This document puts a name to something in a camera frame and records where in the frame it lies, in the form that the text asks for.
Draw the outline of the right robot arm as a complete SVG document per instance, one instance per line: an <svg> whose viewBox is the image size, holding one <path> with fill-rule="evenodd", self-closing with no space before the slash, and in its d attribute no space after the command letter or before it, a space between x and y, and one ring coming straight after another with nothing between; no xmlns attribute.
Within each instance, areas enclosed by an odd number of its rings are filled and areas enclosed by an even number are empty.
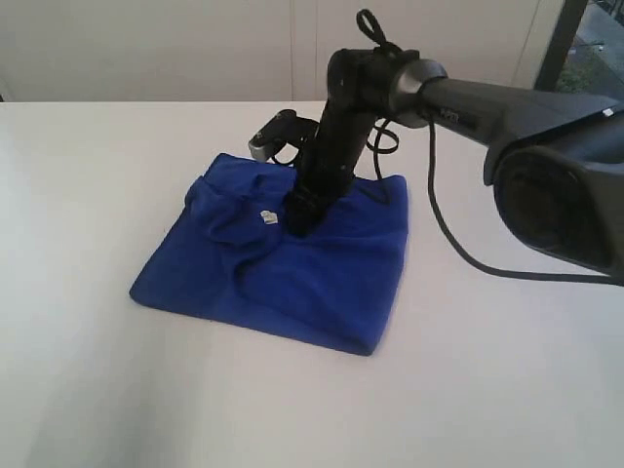
<svg viewBox="0 0 624 468"><path fill-rule="evenodd" d="M482 144L484 183L525 246L582 266L578 281L623 282L623 106L451 79L416 51L342 49L328 99L296 163L286 225L305 236L348 190L376 121L444 127Z"/></svg>

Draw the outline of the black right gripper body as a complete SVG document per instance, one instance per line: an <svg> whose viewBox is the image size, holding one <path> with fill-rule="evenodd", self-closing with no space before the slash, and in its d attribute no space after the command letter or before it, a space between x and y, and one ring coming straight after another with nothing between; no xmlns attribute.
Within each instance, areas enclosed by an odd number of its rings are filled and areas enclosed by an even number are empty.
<svg viewBox="0 0 624 468"><path fill-rule="evenodd" d="M375 115L327 101L318 129L296 166L293 192L330 205L342 197L375 123Z"/></svg>

